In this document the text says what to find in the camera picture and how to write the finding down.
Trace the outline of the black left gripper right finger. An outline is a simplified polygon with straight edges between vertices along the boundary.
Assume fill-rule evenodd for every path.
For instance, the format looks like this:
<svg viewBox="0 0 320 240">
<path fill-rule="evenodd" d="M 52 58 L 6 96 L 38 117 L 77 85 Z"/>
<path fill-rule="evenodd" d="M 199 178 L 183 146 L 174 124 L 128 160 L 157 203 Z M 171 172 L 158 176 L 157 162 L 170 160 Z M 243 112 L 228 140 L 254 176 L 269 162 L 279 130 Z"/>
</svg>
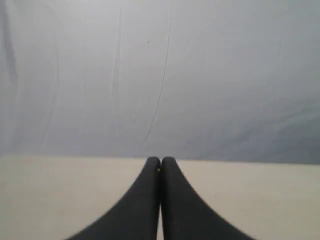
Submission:
<svg viewBox="0 0 320 240">
<path fill-rule="evenodd" d="M 251 240 L 197 194 L 175 158 L 161 162 L 161 215 L 165 240 Z"/>
</svg>

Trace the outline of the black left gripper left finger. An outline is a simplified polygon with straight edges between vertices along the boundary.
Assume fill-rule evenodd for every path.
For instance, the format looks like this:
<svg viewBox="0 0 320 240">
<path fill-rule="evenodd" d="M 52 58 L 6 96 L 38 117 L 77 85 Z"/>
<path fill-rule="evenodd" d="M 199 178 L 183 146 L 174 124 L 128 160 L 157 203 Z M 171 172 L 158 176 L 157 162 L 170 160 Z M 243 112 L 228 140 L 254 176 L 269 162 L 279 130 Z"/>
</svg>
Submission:
<svg viewBox="0 0 320 240">
<path fill-rule="evenodd" d="M 70 240 L 155 240 L 160 209 L 158 157 L 148 157 L 127 192 L 103 216 Z"/>
</svg>

